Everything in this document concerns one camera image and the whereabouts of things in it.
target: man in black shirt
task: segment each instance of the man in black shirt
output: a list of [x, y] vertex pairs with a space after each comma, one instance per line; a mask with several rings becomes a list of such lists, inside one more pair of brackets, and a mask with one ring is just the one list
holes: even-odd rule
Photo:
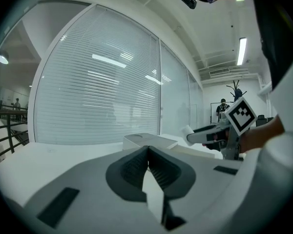
[[218, 116], [218, 122], [219, 122], [219, 113], [224, 112], [229, 107], [230, 106], [228, 104], [226, 104], [226, 100], [221, 99], [221, 105], [219, 105], [216, 109], [216, 116]]
[[[217, 0], [200, 1], [213, 3]], [[293, 62], [293, 0], [253, 1], [274, 89]], [[240, 151], [263, 147], [267, 140], [283, 132], [283, 125], [277, 116], [263, 126], [246, 131], [241, 137]]]

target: black sleeve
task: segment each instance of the black sleeve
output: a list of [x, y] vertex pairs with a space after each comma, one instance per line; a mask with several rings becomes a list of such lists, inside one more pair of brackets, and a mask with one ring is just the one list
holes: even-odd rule
[[275, 88], [293, 62], [293, 0], [254, 0], [254, 5]]

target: white table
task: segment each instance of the white table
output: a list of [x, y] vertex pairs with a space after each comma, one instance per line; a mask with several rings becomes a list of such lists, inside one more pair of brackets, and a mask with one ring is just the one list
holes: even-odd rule
[[[161, 135], [178, 141], [179, 148], [187, 147], [181, 137]], [[31, 142], [0, 163], [0, 189], [3, 195], [24, 206], [40, 188], [86, 160], [120, 152], [123, 144], [66, 146]], [[186, 153], [221, 158], [216, 150], [195, 144]]]

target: staircase railing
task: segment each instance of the staircase railing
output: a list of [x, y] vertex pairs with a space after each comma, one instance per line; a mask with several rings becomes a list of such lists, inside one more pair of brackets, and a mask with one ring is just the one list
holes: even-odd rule
[[1, 128], [7, 128], [8, 136], [7, 137], [4, 137], [4, 138], [1, 138], [0, 139], [0, 142], [5, 141], [5, 140], [8, 139], [9, 140], [10, 147], [7, 148], [7, 149], [5, 149], [3, 152], [0, 152], [0, 156], [2, 156], [3, 154], [5, 154], [5, 153], [7, 153], [9, 151], [11, 151], [11, 153], [14, 153], [14, 148], [16, 148], [17, 146], [22, 145], [22, 144], [26, 143], [26, 141], [28, 141], [28, 139], [25, 139], [25, 140], [17, 143], [16, 145], [13, 145], [12, 138], [15, 137], [15, 136], [18, 136], [20, 134], [26, 133], [28, 130], [23, 131], [23, 132], [20, 132], [20, 133], [17, 133], [17, 134], [12, 134], [11, 133], [11, 127], [18, 126], [18, 125], [23, 125], [23, 124], [27, 124], [27, 121], [23, 121], [23, 122], [20, 122], [20, 123], [11, 124], [11, 117], [16, 116], [16, 118], [18, 118], [18, 117], [21, 117], [21, 116], [26, 116], [26, 119], [27, 119], [27, 111], [0, 110], [0, 118], [2, 116], [4, 116], [4, 118], [6, 117], [6, 125], [0, 126], [0, 129]]

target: air vent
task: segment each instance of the air vent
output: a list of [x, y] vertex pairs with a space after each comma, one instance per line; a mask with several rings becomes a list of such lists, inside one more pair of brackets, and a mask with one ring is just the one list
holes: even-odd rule
[[217, 70], [214, 70], [214, 71], [210, 71], [209, 75], [210, 76], [215, 76], [215, 75], [225, 74], [225, 73], [230, 73], [230, 69], [229, 68], [217, 69]]

